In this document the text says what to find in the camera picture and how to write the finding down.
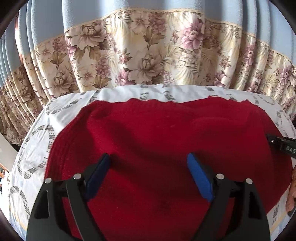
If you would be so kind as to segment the person's hand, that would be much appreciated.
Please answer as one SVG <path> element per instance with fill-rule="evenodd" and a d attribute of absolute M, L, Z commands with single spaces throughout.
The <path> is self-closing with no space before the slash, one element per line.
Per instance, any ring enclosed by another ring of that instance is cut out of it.
<path fill-rule="evenodd" d="M 294 167 L 292 171 L 292 181 L 290 184 L 287 202 L 285 205 L 285 209 L 287 212 L 290 212 L 293 210 L 295 206 L 295 198 L 296 198 L 296 168 Z"/>

